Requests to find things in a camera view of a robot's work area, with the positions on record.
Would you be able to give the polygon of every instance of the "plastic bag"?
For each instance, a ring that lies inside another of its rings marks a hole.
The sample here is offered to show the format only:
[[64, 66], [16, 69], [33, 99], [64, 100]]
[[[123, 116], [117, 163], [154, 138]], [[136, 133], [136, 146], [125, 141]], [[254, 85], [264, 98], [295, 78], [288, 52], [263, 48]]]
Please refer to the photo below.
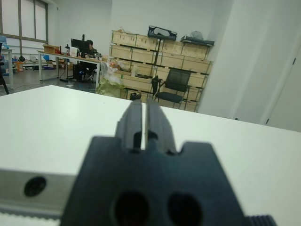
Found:
[[124, 88], [121, 79], [113, 73], [117, 71], [108, 63], [101, 64], [101, 77], [96, 88], [96, 93], [110, 97], [121, 97], [121, 90]]
[[204, 40], [202, 33], [198, 31], [191, 32], [190, 36], [195, 39]]

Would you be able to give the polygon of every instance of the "cardboard box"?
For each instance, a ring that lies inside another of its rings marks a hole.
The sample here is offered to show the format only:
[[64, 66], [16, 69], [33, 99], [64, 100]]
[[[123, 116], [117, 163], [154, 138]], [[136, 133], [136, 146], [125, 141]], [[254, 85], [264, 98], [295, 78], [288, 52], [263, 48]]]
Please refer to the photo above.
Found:
[[59, 46], [50, 46], [50, 45], [43, 45], [45, 53], [57, 53], [60, 54], [60, 47]]
[[69, 70], [69, 71], [72, 71], [72, 70], [73, 70], [73, 63], [72, 63], [72, 62], [69, 62], [69, 63], [68, 63], [68, 70]]

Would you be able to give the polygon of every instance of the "white wall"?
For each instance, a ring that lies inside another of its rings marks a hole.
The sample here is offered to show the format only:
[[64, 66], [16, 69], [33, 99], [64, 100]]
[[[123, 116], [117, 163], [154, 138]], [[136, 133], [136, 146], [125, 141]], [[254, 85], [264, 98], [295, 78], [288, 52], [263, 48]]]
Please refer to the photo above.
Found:
[[48, 43], [58, 46], [58, 8], [56, 3], [48, 3]]
[[216, 0], [113, 0], [111, 29], [147, 35], [149, 25], [177, 32], [178, 40], [192, 31], [207, 39]]
[[273, 91], [284, 72], [285, 64], [292, 65], [289, 57], [295, 48], [294, 41], [301, 25], [301, 1], [278, 1], [272, 12], [272, 20], [266, 27], [266, 35], [247, 86], [239, 99], [235, 117], [254, 123], [265, 123], [263, 113], [271, 101]]
[[215, 44], [210, 49], [208, 60], [215, 61], [221, 47], [234, 0], [217, 0], [208, 40]]
[[62, 49], [71, 38], [92, 40], [94, 48], [109, 53], [112, 0], [55, 0], [58, 7], [58, 42]]
[[301, 22], [298, 0], [234, 0], [199, 112], [262, 123]]

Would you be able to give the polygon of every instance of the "white table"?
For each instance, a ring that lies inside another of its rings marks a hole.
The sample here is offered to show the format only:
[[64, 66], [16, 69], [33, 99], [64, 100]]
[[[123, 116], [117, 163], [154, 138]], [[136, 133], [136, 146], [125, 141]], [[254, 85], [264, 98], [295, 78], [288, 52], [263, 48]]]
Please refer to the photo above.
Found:
[[[91, 138], [114, 136], [130, 101], [47, 86], [2, 96], [0, 103], [1, 168], [76, 175]], [[271, 214], [279, 226], [300, 225], [301, 133], [162, 109], [178, 150], [185, 141], [213, 144], [246, 215]], [[57, 225], [3, 214], [0, 222]]]
[[14, 79], [13, 79], [13, 61], [12, 61], [12, 49], [6, 49], [3, 48], [2, 50], [3, 54], [8, 54], [8, 79], [9, 79], [9, 84], [6, 84], [9, 88], [13, 89], [14, 88]]
[[38, 51], [38, 61], [39, 61], [39, 78], [40, 81], [43, 81], [43, 73], [42, 73], [42, 55], [49, 55], [55, 57], [55, 63], [56, 63], [56, 75], [59, 77], [59, 63], [58, 63], [58, 58], [63, 58], [63, 59], [69, 59], [69, 60], [78, 60], [86, 63], [91, 63], [95, 64], [97, 66], [96, 70], [96, 87], [99, 81], [100, 77], [100, 64], [102, 61], [96, 60], [96, 59], [85, 59], [81, 57], [74, 57], [74, 56], [67, 56], [67, 55], [62, 55], [62, 54], [54, 54], [54, 53], [45, 53], [44, 51]]

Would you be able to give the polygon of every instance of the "desk leg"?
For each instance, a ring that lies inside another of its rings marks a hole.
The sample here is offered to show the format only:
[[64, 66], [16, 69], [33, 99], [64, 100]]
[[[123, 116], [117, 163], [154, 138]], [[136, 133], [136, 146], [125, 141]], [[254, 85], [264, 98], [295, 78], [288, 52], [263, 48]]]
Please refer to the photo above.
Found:
[[14, 88], [12, 51], [8, 52], [9, 87]]
[[97, 64], [95, 92], [100, 78], [100, 63]]
[[59, 65], [58, 65], [58, 57], [55, 58], [55, 63], [56, 63], [56, 76], [59, 78], [59, 71], [58, 71], [58, 68], [59, 68]]
[[42, 54], [39, 53], [38, 55], [38, 60], [39, 60], [39, 78], [40, 81], [43, 81], [43, 76], [42, 76]]

